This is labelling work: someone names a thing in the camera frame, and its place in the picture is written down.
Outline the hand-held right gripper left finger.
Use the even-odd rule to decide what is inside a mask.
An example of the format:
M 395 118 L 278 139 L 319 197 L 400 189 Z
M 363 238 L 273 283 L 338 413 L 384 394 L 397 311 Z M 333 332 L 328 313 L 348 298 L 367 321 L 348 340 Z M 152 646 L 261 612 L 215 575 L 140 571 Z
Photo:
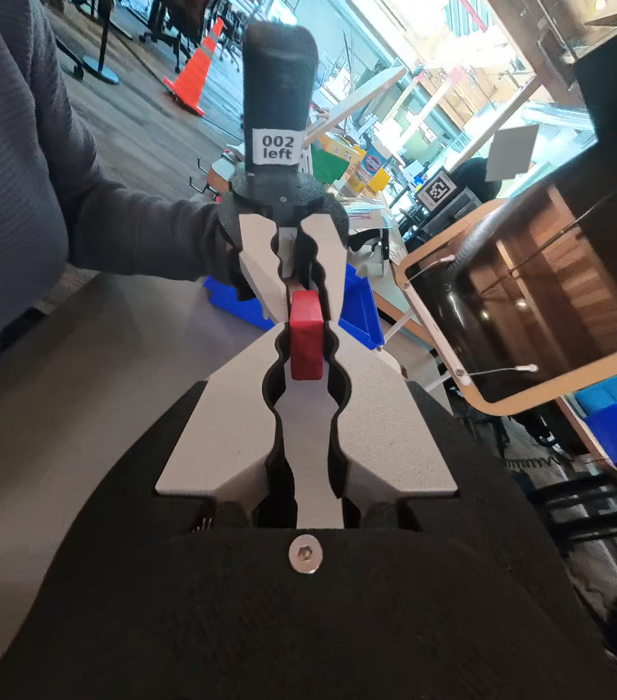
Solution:
M 295 480 L 276 410 L 289 349 L 289 327 L 279 323 L 208 377 L 158 495 L 237 503 L 257 526 L 295 527 Z

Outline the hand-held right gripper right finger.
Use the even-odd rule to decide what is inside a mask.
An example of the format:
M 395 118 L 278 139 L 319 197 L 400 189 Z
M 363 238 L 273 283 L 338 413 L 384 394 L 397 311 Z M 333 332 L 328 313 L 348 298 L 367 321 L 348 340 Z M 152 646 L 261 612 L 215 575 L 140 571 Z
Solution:
M 370 350 L 338 323 L 324 327 L 331 418 L 327 464 L 343 524 L 357 528 L 370 507 L 451 498 L 458 486 L 389 353 Z

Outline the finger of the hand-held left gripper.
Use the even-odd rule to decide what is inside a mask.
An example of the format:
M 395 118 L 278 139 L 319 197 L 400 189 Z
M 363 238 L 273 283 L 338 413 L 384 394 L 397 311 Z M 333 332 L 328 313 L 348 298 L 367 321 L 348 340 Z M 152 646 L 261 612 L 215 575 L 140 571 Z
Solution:
M 239 216 L 242 250 L 241 271 L 264 310 L 274 323 L 287 323 L 287 287 L 280 277 L 281 261 L 271 244 L 278 238 L 278 227 L 259 214 Z
M 325 320 L 338 324 L 344 302 L 347 251 L 329 214 L 312 214 L 299 225 L 299 272 L 318 292 Z

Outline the large blue bin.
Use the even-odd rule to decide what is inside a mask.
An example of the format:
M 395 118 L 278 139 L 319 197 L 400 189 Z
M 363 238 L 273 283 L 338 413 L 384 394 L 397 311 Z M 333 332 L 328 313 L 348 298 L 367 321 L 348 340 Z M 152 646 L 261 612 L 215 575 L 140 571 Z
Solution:
M 206 278 L 203 288 L 208 291 L 209 302 L 214 307 L 263 331 L 275 325 L 271 319 L 264 318 L 262 305 L 257 298 L 241 302 L 235 288 L 219 283 L 212 276 Z M 346 264 L 344 300 L 339 326 L 370 351 L 384 344 L 381 321 L 370 282 L 367 277 L 358 275 L 356 268 L 350 263 Z

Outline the red block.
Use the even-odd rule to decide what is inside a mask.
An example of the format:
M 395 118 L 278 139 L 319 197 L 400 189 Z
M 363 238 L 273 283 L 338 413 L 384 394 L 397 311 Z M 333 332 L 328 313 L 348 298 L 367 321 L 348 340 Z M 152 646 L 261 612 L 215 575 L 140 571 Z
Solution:
M 296 381 L 323 375 L 324 320 L 316 291 L 296 291 L 290 310 L 290 372 Z

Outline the person's left forearm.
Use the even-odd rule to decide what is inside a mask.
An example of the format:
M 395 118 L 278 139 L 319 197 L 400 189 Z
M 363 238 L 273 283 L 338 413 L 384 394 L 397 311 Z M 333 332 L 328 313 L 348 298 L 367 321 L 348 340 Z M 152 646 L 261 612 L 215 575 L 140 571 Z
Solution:
M 58 194 L 75 267 L 177 281 L 213 276 L 226 284 L 240 275 L 216 202 L 138 192 L 104 177 L 97 163 Z

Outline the orange traffic cone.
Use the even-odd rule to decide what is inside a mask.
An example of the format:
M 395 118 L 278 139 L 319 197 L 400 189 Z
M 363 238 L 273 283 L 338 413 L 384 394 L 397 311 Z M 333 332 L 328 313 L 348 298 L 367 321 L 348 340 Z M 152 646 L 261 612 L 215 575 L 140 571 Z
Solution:
M 172 82 L 165 77 L 163 80 L 171 97 L 178 104 L 201 118 L 205 116 L 205 112 L 199 102 L 224 26 L 224 20 L 218 17 L 212 30 L 202 39 L 177 79 Z

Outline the green bin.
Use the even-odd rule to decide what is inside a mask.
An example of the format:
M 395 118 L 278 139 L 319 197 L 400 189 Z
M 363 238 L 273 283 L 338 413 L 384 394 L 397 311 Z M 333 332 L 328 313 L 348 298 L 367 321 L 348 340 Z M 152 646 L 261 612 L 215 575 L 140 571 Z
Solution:
M 311 163 L 313 177 L 324 185 L 331 185 L 348 170 L 350 162 L 323 148 L 311 145 Z

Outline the yellow wipes container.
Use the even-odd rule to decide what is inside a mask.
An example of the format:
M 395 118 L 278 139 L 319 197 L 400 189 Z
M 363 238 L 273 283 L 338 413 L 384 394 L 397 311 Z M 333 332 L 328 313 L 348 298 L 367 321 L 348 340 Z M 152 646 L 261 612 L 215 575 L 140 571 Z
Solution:
M 372 146 L 365 152 L 356 171 L 356 178 L 361 184 L 374 193 L 382 191 L 390 176 L 385 171 L 391 159 L 391 151 L 379 140 L 375 140 Z

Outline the black office chair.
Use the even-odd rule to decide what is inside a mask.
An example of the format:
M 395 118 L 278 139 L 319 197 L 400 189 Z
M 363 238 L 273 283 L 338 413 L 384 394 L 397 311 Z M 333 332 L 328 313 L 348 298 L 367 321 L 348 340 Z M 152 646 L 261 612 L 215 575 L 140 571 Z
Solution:
M 242 38 L 245 17 L 230 1 L 152 1 L 140 43 L 163 43 L 173 50 L 175 73 L 202 40 L 214 32 L 223 49 Z

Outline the fiducial tag on stand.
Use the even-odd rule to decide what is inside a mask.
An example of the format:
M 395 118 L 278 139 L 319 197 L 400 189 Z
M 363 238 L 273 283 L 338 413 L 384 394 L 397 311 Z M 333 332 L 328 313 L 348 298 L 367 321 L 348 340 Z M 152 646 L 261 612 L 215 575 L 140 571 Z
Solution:
M 430 213 L 438 207 L 444 205 L 458 190 L 451 174 L 445 167 L 440 167 L 424 184 L 417 190 L 416 198 L 419 203 Z

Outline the person's torso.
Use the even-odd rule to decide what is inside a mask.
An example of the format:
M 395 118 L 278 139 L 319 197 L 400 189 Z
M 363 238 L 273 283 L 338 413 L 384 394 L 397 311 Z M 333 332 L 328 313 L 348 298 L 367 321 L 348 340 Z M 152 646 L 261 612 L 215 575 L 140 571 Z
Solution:
M 39 1 L 0 1 L 0 332 L 59 281 L 66 210 L 96 171 Z

